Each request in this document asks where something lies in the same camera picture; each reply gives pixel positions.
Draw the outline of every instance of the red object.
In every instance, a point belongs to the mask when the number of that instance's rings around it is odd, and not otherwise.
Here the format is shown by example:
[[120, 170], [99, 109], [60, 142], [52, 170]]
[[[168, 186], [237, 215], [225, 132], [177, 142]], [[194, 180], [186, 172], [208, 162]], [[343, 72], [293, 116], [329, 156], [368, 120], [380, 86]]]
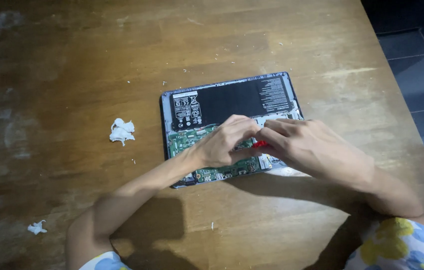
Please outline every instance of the red object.
[[268, 146], [269, 144], [266, 141], [258, 141], [255, 144], [252, 144], [252, 148], [258, 148], [261, 146]]

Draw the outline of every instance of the hand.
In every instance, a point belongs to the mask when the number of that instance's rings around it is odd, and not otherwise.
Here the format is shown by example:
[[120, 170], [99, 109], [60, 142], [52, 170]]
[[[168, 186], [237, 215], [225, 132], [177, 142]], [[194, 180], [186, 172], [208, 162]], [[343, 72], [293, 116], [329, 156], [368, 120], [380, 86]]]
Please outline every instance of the hand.
[[244, 115], [232, 115], [190, 148], [200, 168], [229, 166], [257, 154], [254, 148], [233, 151], [239, 143], [255, 136], [260, 127]]
[[374, 159], [317, 120], [267, 120], [255, 138], [270, 146], [258, 150], [316, 178], [360, 191], [370, 188]]

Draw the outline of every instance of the dark floor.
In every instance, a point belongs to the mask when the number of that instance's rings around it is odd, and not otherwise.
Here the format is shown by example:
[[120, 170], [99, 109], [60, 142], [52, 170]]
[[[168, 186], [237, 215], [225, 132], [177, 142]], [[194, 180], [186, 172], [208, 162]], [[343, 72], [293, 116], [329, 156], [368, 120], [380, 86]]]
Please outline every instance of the dark floor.
[[424, 142], [424, 0], [362, 2]]

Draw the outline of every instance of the crumpled tissue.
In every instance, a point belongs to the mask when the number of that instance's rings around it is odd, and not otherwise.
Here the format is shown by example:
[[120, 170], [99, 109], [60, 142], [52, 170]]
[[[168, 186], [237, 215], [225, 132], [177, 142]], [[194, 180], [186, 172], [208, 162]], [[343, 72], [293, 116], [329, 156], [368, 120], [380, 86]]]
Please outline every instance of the crumpled tissue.
[[134, 136], [130, 134], [135, 130], [132, 121], [124, 123], [124, 120], [117, 118], [110, 129], [112, 130], [112, 133], [110, 133], [110, 140], [113, 142], [121, 141], [122, 146], [125, 146], [124, 142], [126, 140], [135, 140]]
[[32, 225], [29, 225], [29, 228], [27, 228], [27, 230], [33, 232], [35, 235], [37, 235], [38, 233], [42, 233], [42, 232], [46, 233], [47, 230], [42, 229], [42, 222], [44, 222], [44, 221], [45, 220], [42, 220], [42, 221], [40, 221], [38, 223], [35, 223], [34, 222], [33, 226]]

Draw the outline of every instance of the patterned clothing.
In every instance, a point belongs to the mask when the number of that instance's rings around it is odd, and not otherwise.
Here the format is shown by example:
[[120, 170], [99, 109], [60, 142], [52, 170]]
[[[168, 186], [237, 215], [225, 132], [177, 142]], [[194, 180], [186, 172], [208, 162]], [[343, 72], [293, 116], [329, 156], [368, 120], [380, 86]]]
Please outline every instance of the patterned clothing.
[[[113, 251], [79, 270], [131, 270]], [[424, 270], [424, 225], [404, 218], [383, 221], [374, 235], [350, 255], [345, 270]]]

